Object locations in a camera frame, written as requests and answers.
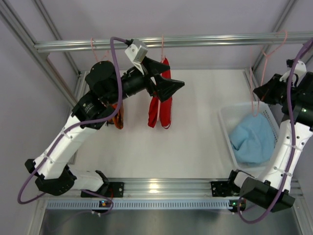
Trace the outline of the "orange patterned garment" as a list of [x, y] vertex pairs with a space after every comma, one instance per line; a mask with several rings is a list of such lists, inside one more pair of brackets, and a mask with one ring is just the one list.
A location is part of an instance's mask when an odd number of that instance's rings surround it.
[[121, 104], [121, 107], [117, 114], [107, 121], [106, 125], [114, 125], [117, 129], [121, 130], [124, 127], [124, 106]]

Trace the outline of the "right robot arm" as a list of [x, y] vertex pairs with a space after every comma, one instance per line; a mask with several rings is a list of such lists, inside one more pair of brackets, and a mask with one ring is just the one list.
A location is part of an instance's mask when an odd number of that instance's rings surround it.
[[265, 170], [254, 178], [233, 170], [227, 180], [230, 189], [240, 197], [260, 206], [266, 212], [292, 207], [289, 195], [293, 171], [307, 141], [313, 136], [313, 74], [307, 72], [298, 85], [275, 74], [254, 89], [266, 104], [282, 105], [284, 119], [272, 157]]

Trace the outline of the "pink hanger with orange garment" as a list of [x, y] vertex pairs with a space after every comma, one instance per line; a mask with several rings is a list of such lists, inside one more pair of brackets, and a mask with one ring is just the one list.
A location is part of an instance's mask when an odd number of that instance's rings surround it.
[[99, 58], [97, 53], [96, 53], [96, 46], [94, 45], [95, 43], [95, 40], [93, 38], [90, 39], [90, 46], [91, 46], [91, 51], [95, 57], [95, 60], [97, 62], [100, 62], [100, 61], [104, 61], [105, 59], [108, 58], [109, 54], [110, 54], [110, 51], [109, 50], [106, 50], [105, 51], [105, 54], [102, 56], [102, 58]]

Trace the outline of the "red trousers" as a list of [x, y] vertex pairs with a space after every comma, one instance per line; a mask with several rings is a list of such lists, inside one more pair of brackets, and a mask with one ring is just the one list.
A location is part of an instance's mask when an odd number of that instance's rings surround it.
[[148, 111], [148, 126], [154, 128], [159, 121], [164, 129], [169, 129], [172, 118], [172, 98], [165, 102], [160, 102], [157, 97], [153, 97]]

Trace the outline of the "white plastic basket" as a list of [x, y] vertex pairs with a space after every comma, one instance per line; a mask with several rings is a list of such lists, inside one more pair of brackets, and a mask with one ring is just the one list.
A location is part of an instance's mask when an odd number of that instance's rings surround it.
[[[256, 101], [254, 101], [254, 106], [255, 106], [255, 111], [256, 111], [257, 109]], [[219, 111], [219, 118], [220, 118], [221, 128], [224, 132], [225, 140], [228, 145], [229, 153], [231, 155], [231, 159], [234, 163], [235, 168], [243, 170], [243, 171], [260, 172], [266, 168], [269, 161], [260, 165], [248, 165], [248, 164], [238, 163], [234, 157], [234, 153], [233, 153], [230, 140], [229, 140], [229, 134], [242, 121], [242, 119], [249, 114], [251, 114], [251, 102], [244, 102], [244, 103], [237, 103], [234, 105], [221, 108]], [[278, 134], [279, 134], [279, 126], [269, 106], [266, 105], [265, 103], [260, 102], [259, 114], [262, 114], [269, 121], [272, 131], [275, 135], [275, 140], [277, 142]]]

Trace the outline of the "pink hanger of blue garment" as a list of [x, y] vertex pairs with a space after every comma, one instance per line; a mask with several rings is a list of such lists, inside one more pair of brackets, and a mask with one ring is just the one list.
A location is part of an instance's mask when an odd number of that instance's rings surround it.
[[[281, 33], [284, 33], [284, 39], [279, 46], [277, 46], [275, 49], [273, 49], [270, 52], [265, 52], [265, 49], [261, 48], [261, 54], [265, 58], [265, 62], [264, 62], [263, 70], [262, 70], [262, 76], [261, 76], [261, 85], [263, 85], [263, 83], [264, 83], [265, 72], [267, 70], [267, 65], [268, 65], [268, 61], [269, 61], [270, 57], [286, 43], [286, 40], [288, 38], [288, 31], [285, 29], [277, 32], [275, 34], [275, 36], [278, 37]], [[259, 114], [259, 111], [260, 111], [260, 99], [259, 98], [257, 99], [257, 109], [255, 111], [254, 92], [253, 92], [253, 86], [252, 86], [253, 85], [252, 74], [253, 74], [252, 65], [250, 65], [250, 67], [249, 67], [249, 79], [250, 79], [249, 84], [250, 84], [250, 98], [251, 98], [251, 114], [253, 117], [257, 117]]]

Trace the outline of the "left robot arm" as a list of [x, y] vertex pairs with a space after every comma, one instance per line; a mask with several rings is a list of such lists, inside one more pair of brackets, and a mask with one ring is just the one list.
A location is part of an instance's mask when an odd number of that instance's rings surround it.
[[70, 158], [89, 136], [112, 119], [120, 98], [146, 90], [164, 102], [185, 85], [183, 81], [162, 77], [162, 73], [170, 69], [169, 65], [148, 57], [141, 64], [143, 72], [132, 67], [123, 74], [121, 89], [112, 62], [100, 61], [93, 65], [85, 78], [89, 91], [74, 106], [62, 131], [41, 156], [25, 162], [28, 172], [37, 177], [35, 184], [39, 191], [54, 196], [69, 190], [80, 190], [81, 197], [107, 195], [110, 185], [107, 177], [100, 170], [70, 168]]

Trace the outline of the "aluminium hanging rail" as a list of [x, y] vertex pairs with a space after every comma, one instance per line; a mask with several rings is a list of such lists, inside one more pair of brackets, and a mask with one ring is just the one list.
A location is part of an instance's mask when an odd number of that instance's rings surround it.
[[[313, 37], [312, 31], [288, 31], [287, 44], [301, 44]], [[162, 37], [138, 38], [149, 48], [160, 48]], [[94, 39], [96, 50], [109, 50], [109, 39]], [[174, 47], [223, 47], [223, 46], [254, 46], [271, 43], [278, 45], [273, 33], [252, 33], [234, 35], [191, 35], [164, 36], [164, 48]], [[55, 40], [38, 41], [34, 48], [39, 53], [72, 52], [91, 50], [90, 40]]]

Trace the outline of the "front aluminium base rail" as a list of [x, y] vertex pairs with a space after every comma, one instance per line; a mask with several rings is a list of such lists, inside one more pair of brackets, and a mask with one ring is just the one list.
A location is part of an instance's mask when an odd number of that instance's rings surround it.
[[38, 195], [52, 198], [95, 198], [158, 200], [236, 197], [238, 189], [228, 179], [158, 179], [95, 177], [43, 180]]

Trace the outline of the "pink hanger of red trousers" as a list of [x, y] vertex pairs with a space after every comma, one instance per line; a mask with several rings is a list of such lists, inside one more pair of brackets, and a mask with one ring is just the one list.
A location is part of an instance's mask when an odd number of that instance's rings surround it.
[[[169, 65], [169, 61], [164, 54], [164, 36], [161, 40], [161, 63]], [[161, 103], [158, 101], [157, 121], [160, 121], [161, 126], [164, 129], [168, 129], [170, 125], [170, 107], [169, 101]]]

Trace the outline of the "light blue garment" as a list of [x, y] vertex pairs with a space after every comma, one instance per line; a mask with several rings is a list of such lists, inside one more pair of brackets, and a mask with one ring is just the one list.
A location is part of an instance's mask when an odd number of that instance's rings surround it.
[[261, 165], [268, 162], [276, 144], [269, 121], [262, 115], [249, 114], [229, 134], [236, 161]]

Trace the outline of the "right aluminium frame post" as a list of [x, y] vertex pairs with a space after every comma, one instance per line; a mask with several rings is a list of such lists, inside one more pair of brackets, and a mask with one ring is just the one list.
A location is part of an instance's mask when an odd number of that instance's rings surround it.
[[[270, 32], [273, 33], [275, 39], [281, 40], [283, 42], [283, 40], [285, 39], [285, 35], [287, 34], [287, 30], [285, 28], [287, 21], [300, 2], [301, 0], [287, 0], [285, 2], [282, 10], [278, 13], [278, 16], [270, 30]], [[270, 49], [272, 48], [272, 46], [273, 44], [267, 43], [260, 47], [260, 52], [258, 56], [250, 66], [252, 72], [258, 70], [261, 63], [265, 60], [266, 55], [270, 54]]]

